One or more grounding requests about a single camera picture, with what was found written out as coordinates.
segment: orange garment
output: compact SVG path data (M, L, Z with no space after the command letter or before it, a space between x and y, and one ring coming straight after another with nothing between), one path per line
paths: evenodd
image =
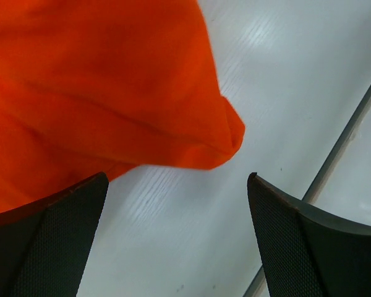
M211 169L243 134L195 0L0 1L0 212L99 171Z

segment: orange fabric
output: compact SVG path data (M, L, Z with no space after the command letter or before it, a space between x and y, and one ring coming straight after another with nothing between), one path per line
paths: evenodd
M196 1L0 1L0 212L99 171L211 169L243 134Z

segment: white wooden surface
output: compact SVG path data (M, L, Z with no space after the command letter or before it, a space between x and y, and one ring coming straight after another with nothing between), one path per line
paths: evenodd
M113 181L79 297L241 297L260 267L248 174L302 197L371 82L371 0L200 4L244 144L213 171Z
M355 131L315 206L371 225L371 109Z

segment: metal edge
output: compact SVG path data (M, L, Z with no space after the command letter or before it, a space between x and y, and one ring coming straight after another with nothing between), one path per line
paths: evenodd
M364 116L367 114L371 107L371 84L363 98L361 99L356 110L353 112L350 120L343 129L341 135L338 137L333 148L328 154L326 160L323 162L318 173L306 191L302 201L306 203L314 203L327 182L328 177L333 172L334 167L343 155L346 147L352 139L355 130L360 126ZM259 296L265 288L266 280L263 267L261 266L256 275L254 276L250 286L246 290L243 297L256 297Z

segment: orange cloth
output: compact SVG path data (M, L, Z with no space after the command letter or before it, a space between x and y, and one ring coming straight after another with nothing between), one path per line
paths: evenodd
M0 1L0 212L99 171L214 168L243 134L195 0Z

